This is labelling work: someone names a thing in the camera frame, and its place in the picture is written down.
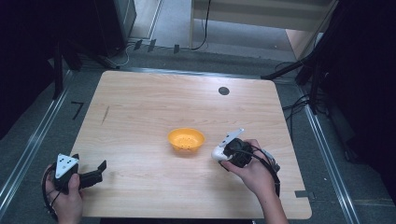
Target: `black tape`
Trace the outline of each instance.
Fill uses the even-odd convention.
[[[157,39],[153,39],[149,42],[149,46],[148,46],[148,52],[152,52],[154,50],[155,47],[155,42],[157,41]]]
[[[178,53],[179,51],[180,51],[180,45],[175,45],[174,54]]]
[[[306,190],[295,190],[294,193],[296,195],[296,198],[308,198],[311,200],[314,200],[316,198],[314,192],[308,192]]]
[[[76,115],[73,117],[73,120],[75,120],[79,114],[79,111],[81,111],[81,108],[84,106],[84,103],[82,102],[76,102],[76,101],[72,101],[72,105],[79,105],[79,108],[76,112]]]
[[[142,46],[143,40],[139,40],[134,44],[134,50],[140,49],[140,46]]]

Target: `wrist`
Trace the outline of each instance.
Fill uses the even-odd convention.
[[[270,203],[279,200],[274,189],[260,190],[255,194],[260,203]]]
[[[78,224],[79,219],[58,219],[58,224]]]

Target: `metal rail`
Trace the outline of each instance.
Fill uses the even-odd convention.
[[[41,120],[37,129],[29,138],[26,148],[23,151],[17,165],[15,166],[11,175],[8,177],[6,184],[2,187],[0,191],[0,221],[6,213],[12,198],[14,197],[25,174],[27,173],[27,170],[30,167],[30,164],[35,158],[35,154],[39,150],[41,143],[50,128],[50,125],[58,114],[58,111],[61,108],[64,98],[68,92],[70,83],[73,81],[73,79],[74,74],[69,70],[64,76],[64,91],[60,94],[57,100],[53,100],[49,105],[49,109],[47,110],[44,118]]]
[[[305,91],[300,89],[302,96],[305,95]],[[312,131],[318,142],[318,147],[320,153],[323,157],[324,163],[326,165],[327,171],[329,172],[330,179],[332,181],[332,185],[335,190],[335,194],[337,195],[338,202],[341,205],[341,209],[343,210],[344,216],[346,218],[346,222],[349,224],[359,224],[361,223],[359,220],[359,216],[356,212],[355,206],[349,196],[349,192],[347,190],[347,186],[338,170],[338,167],[335,163],[335,160],[332,156],[332,151],[327,143],[326,137],[320,127],[318,117],[313,114],[309,105],[305,106],[305,113],[308,117],[309,123],[311,125]]]

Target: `bowl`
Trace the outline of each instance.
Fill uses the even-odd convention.
[[[168,141],[175,150],[196,151],[204,143],[205,137],[196,129],[179,128],[168,134]]]

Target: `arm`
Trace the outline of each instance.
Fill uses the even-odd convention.
[[[246,142],[260,148],[257,140],[246,140]],[[256,151],[254,154],[266,160],[262,153]],[[234,166],[229,161],[222,161],[221,164],[241,177],[247,188],[257,196],[267,223],[288,223],[282,203],[276,195],[274,179],[259,160],[252,158],[244,168]]]
[[[60,224],[75,224],[79,223],[82,217],[82,197],[81,192],[78,190],[79,187],[79,175],[74,174],[69,180],[69,194],[59,194],[59,191],[55,190],[55,187],[50,180],[50,176],[47,176],[46,180],[46,192],[49,202],[51,203],[56,198],[53,209],[58,217],[58,223]]]

